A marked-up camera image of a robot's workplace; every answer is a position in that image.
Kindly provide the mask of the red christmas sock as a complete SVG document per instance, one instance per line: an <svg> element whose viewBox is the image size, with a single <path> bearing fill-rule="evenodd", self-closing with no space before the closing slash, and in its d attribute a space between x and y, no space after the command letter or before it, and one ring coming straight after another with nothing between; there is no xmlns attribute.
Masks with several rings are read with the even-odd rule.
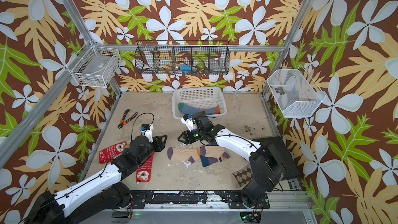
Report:
<svg viewBox="0 0 398 224"><path fill-rule="evenodd" d="M148 183L151 179L153 155L136 171L136 183Z"/></svg>
<svg viewBox="0 0 398 224"><path fill-rule="evenodd" d="M106 164L114 160L117 156L123 153L126 145L127 145L126 142L121 142L99 151L98 153L99 164Z"/></svg>

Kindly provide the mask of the blue sock orange cuff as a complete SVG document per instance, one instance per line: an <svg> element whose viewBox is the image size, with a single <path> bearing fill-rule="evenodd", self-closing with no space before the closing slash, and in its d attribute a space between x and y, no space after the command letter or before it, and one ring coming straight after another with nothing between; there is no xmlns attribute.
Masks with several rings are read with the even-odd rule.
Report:
<svg viewBox="0 0 398 224"><path fill-rule="evenodd" d="M204 112L206 115L215 115L221 113L219 106L213 108L196 108L185 103L179 103L178 110L183 114L190 114L190 115L195 115L200 112Z"/></svg>

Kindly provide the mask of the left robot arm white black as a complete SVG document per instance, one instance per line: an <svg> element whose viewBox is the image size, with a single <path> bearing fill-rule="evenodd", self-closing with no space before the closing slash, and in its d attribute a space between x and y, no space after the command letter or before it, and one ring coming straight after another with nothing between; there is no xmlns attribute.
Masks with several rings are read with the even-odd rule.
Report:
<svg viewBox="0 0 398 224"><path fill-rule="evenodd" d="M122 180L136 172L155 152L161 152L166 141L166 135L155 136L152 142L146 136L137 136L98 173L65 190L41 194L21 223L71 224L126 204L131 191Z"/></svg>

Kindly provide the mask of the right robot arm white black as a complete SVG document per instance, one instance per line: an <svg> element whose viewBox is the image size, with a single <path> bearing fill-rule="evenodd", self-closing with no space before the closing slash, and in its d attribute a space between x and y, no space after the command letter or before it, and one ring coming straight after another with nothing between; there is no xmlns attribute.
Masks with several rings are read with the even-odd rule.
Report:
<svg viewBox="0 0 398 224"><path fill-rule="evenodd" d="M187 127L178 140L184 144L205 141L209 148L222 147L245 159L251 179L241 190L244 206L253 208L262 195L276 189L288 174L288 167L272 141L251 141L223 125L214 125L204 112L185 114L180 121Z"/></svg>

